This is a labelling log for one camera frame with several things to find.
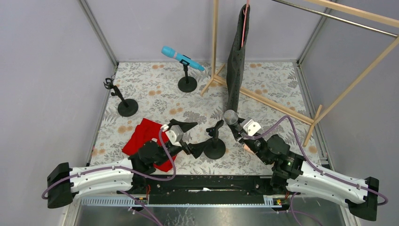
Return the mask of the pink beige microphone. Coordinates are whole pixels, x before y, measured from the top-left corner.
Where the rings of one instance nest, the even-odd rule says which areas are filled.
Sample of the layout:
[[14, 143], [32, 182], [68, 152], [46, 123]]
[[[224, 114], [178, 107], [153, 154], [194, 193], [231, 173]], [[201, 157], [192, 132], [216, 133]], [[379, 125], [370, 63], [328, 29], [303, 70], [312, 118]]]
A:
[[253, 151], [247, 144], [243, 145], [243, 149], [251, 154], [256, 154], [256, 151]]

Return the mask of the black mic stand front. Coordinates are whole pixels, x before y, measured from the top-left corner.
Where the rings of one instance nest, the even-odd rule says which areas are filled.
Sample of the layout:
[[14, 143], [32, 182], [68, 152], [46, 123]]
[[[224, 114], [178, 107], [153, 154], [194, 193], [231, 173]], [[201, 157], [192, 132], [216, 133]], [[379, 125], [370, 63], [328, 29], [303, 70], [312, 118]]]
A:
[[215, 126], [206, 129], [206, 132], [211, 138], [206, 141], [203, 152], [209, 159], [217, 160], [225, 155], [225, 143], [219, 138], [219, 129], [223, 124], [224, 121], [219, 120]]

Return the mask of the black mic stand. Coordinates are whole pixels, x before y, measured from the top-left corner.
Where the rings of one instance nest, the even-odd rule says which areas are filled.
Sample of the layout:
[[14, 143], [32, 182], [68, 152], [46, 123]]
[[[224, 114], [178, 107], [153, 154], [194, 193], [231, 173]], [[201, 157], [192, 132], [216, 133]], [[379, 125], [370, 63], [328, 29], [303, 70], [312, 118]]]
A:
[[111, 96], [118, 97], [120, 99], [120, 103], [117, 107], [117, 111], [120, 116], [130, 117], [136, 114], [138, 111], [138, 103], [134, 99], [125, 99], [119, 88], [113, 84], [112, 78], [106, 78], [103, 84], [107, 90], [111, 91]]
[[209, 159], [217, 160], [225, 155], [225, 143], [219, 138], [219, 129], [223, 124], [224, 121], [219, 120], [215, 126], [206, 129], [206, 132], [211, 138], [206, 141], [203, 152]]

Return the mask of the silver microphone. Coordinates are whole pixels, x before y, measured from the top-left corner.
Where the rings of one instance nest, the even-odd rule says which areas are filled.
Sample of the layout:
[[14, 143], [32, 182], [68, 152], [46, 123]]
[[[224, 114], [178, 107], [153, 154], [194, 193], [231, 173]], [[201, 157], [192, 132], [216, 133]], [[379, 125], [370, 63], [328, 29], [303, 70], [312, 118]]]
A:
[[239, 130], [239, 132], [244, 131], [244, 129], [241, 126], [241, 123], [245, 120], [243, 118], [240, 118], [238, 114], [234, 110], [226, 110], [224, 113], [224, 121], [227, 123], [227, 125], [230, 127], [230, 125], [234, 126]]

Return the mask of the black mic stand moved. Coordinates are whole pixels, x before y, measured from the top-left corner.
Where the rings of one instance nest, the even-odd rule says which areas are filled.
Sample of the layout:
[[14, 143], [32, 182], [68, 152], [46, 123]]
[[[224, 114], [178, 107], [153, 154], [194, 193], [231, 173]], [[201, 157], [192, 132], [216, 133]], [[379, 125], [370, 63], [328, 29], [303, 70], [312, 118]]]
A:
[[183, 65], [184, 77], [179, 80], [178, 88], [184, 93], [193, 92], [197, 88], [197, 80], [188, 75], [188, 66], [190, 63], [184, 59], [181, 59], [179, 63]]

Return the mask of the blue microphone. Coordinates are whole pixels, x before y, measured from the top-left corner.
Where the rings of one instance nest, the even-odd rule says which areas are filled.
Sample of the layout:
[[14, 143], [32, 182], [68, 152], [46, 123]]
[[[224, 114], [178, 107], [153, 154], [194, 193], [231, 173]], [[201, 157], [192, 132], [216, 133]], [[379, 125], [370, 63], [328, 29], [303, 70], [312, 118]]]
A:
[[169, 57], [169, 58], [175, 59], [178, 62], [180, 62], [182, 64], [185, 64], [187, 66], [190, 66], [190, 67], [192, 67], [192, 68], [194, 68], [196, 70], [199, 70], [199, 71], [204, 71], [205, 70], [205, 68], [201, 64], [199, 64], [198, 62], [190, 59], [189, 57], [187, 57], [185, 55], [182, 55], [182, 54], [176, 52], [171, 47], [163, 46], [162, 50], [161, 50], [161, 53], [163, 55]]

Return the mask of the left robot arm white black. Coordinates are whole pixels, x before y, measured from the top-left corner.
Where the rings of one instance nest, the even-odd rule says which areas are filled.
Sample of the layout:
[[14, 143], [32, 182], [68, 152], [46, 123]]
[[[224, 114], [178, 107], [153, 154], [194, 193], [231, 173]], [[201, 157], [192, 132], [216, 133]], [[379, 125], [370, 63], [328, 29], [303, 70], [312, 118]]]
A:
[[202, 154], [204, 142], [188, 144], [183, 140], [184, 134], [197, 125], [197, 122], [171, 119], [151, 134], [147, 129], [140, 129], [147, 141], [133, 155], [112, 163], [85, 167], [60, 163], [48, 175], [47, 188], [41, 197], [49, 209], [55, 209], [89, 194], [128, 191], [144, 178], [173, 180], [176, 177], [174, 156], [181, 151], [194, 158]]

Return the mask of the red folded cloth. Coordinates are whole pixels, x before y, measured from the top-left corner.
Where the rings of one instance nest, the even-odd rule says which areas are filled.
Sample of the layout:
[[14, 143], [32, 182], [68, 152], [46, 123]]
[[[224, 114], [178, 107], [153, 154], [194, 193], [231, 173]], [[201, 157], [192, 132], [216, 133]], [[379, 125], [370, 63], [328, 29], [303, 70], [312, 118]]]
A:
[[[138, 150], [146, 142], [151, 141], [153, 138], [157, 139], [157, 144], [161, 146], [161, 142], [159, 141], [159, 131], [161, 126], [162, 125], [159, 123], [143, 118], [140, 124], [136, 126], [135, 131], [132, 134], [130, 140], [122, 148], [122, 152], [126, 155], [131, 156], [137, 153]], [[165, 132], [162, 132], [162, 139], [165, 142], [165, 144], [167, 143], [167, 141], [169, 141], [169, 138], [167, 137]], [[172, 163], [168, 159], [162, 165], [154, 164], [154, 167], [163, 172], [168, 172], [172, 169]]]

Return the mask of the dark grey hanging garment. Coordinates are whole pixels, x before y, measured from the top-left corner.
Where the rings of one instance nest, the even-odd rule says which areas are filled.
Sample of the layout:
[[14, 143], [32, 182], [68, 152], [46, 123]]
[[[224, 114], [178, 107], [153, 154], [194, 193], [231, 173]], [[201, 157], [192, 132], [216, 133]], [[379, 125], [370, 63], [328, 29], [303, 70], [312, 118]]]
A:
[[245, 9], [245, 5], [241, 8], [239, 13], [238, 25], [236, 34], [233, 40], [233, 44], [230, 50], [230, 54], [227, 61], [227, 75], [226, 75], [226, 83], [228, 89], [228, 102], [227, 109], [231, 109], [234, 111], [238, 110], [239, 105], [239, 94], [240, 88], [243, 81], [244, 74], [244, 64], [245, 64], [245, 52], [246, 52], [246, 42], [249, 30], [249, 15], [250, 15], [250, 6], [247, 11], [247, 20], [246, 20], [246, 29], [245, 29], [245, 40], [244, 45], [241, 48], [241, 36], [243, 29], [243, 21], [244, 14], [243, 11]]

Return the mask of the pink clothes hanger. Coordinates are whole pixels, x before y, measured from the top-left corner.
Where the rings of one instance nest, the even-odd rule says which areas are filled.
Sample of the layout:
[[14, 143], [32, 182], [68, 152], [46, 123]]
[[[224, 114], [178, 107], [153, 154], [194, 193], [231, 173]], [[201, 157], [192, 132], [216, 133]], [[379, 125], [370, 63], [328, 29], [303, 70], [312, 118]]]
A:
[[244, 45], [244, 40], [245, 40], [245, 29], [246, 29], [246, 20], [247, 20], [247, 11], [248, 11], [248, 7], [250, 5], [250, 0], [246, 1], [246, 5], [245, 5], [245, 9], [243, 11], [244, 14], [244, 21], [243, 21], [243, 29], [242, 29], [242, 36], [241, 36], [241, 48]]

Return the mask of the metal rack rod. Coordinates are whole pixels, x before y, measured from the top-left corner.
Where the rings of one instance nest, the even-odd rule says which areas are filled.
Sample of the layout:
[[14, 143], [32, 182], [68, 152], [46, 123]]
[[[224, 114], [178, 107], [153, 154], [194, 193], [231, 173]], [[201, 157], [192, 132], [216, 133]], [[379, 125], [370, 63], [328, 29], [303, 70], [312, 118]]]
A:
[[316, 11], [316, 10], [313, 10], [313, 9], [310, 9], [310, 8], [306, 8], [306, 7], [303, 7], [303, 6], [300, 6], [300, 5], [296, 5], [296, 4], [293, 4], [293, 3], [290, 3], [290, 2], [287, 2], [287, 1], [284, 1], [284, 0], [272, 0], [272, 1], [280, 3], [280, 4], [283, 4], [283, 5], [286, 5], [286, 6], [290, 6], [290, 7], [296, 8], [296, 9], [300, 9], [302, 11], [310, 12], [310, 13], [322, 16], [324, 18], [329, 18], [329, 19], [333, 19], [333, 20], [336, 20], [336, 21], [339, 21], [339, 22], [342, 22], [342, 23], [345, 23], [345, 24], [350, 24], [350, 25], [358, 27], [358, 28], [362, 28], [362, 29], [369, 30], [369, 31], [372, 31], [372, 32], [380, 33], [380, 34], [383, 34], [383, 35], [386, 35], [386, 36], [390, 36], [390, 37], [393, 37], [393, 38], [397, 38], [398, 37], [397, 34], [393, 34], [391, 32], [383, 31], [383, 30], [376, 29], [376, 28], [373, 28], [373, 27], [370, 27], [370, 26], [366, 26], [366, 25], [363, 25], [363, 24], [359, 24], [359, 23], [356, 23], [356, 22], [353, 22], [353, 21], [350, 21], [350, 20], [346, 20], [346, 19], [343, 19], [343, 18], [340, 18], [340, 17], [332, 16], [332, 15], [329, 15], [327, 13], [319, 12], [319, 11]]

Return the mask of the wooden clothes rack frame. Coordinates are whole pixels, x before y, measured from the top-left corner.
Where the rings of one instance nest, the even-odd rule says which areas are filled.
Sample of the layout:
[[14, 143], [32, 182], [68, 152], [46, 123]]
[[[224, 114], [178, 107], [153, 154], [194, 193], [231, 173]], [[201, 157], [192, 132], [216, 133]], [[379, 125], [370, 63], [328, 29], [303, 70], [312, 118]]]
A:
[[[350, 7], [347, 5], [344, 5], [342, 3], [338, 3], [339, 1], [333, 1], [333, 0], [306, 0], [307, 2], [311, 2], [312, 4], [320, 5], [325, 7], [324, 12], [330, 12], [331, 10], [343, 12], [349, 15], [354, 15], [360, 18], [364, 18], [367, 20], [375, 21], [381, 24], [393, 26], [393, 27], [399, 27], [399, 20], [390, 18], [387, 16], [382, 16], [376, 13], [368, 12], [359, 8], [354, 8]], [[206, 86], [201, 90], [200, 95], [203, 96], [209, 89], [210, 85], [213, 82], [217, 82], [218, 84], [221, 84], [223, 86], [227, 86], [226, 80], [219, 76], [219, 73], [225, 68], [227, 63], [223, 63], [218, 70], [216, 71], [216, 53], [217, 53], [217, 32], [218, 32], [218, 10], [219, 10], [219, 1], [218, 0], [213, 0], [213, 25], [212, 25], [212, 58], [211, 58], [211, 77]], [[307, 53], [308, 46], [311, 46], [311, 42], [313, 40], [313, 36], [317, 36], [318, 32], [318, 27], [320, 28], [323, 26], [322, 23], [325, 19], [320, 18], [318, 25], [315, 27], [315, 30], [312, 33], [311, 38], [306, 44], [306, 48], [304, 49], [303, 53], [301, 54], [300, 58], [298, 61], [301, 59], [304, 59]], [[340, 102], [343, 100], [343, 98], [362, 80], [365, 78], [367, 74], [369, 74], [397, 45], [399, 44], [399, 37], [395, 38], [395, 41], [391, 43], [351, 84], [350, 86], [344, 90], [338, 98], [324, 111], [321, 112], [322, 110], [322, 105], [319, 105], [318, 109], [316, 110], [314, 118], [307, 117], [305, 115], [302, 115], [291, 108], [288, 108], [278, 102], [275, 102], [269, 98], [261, 96], [261, 94], [258, 94], [254, 91], [248, 90], [247, 88], [241, 87], [240, 88], [240, 93], [254, 99], [260, 103], [263, 103], [269, 107], [271, 107], [274, 110], [277, 110], [281, 113], [284, 113], [288, 116], [291, 116], [302, 123], [305, 123], [309, 125], [309, 129], [307, 132], [307, 136], [303, 140], [303, 147], [306, 147], [312, 137], [312, 133], [315, 130], [316, 125]], [[297, 63], [299, 69], [301, 70], [301, 63], [295, 61], [295, 60], [266, 60], [263, 63], [274, 63], [274, 62], [291, 62], [291, 63]]]

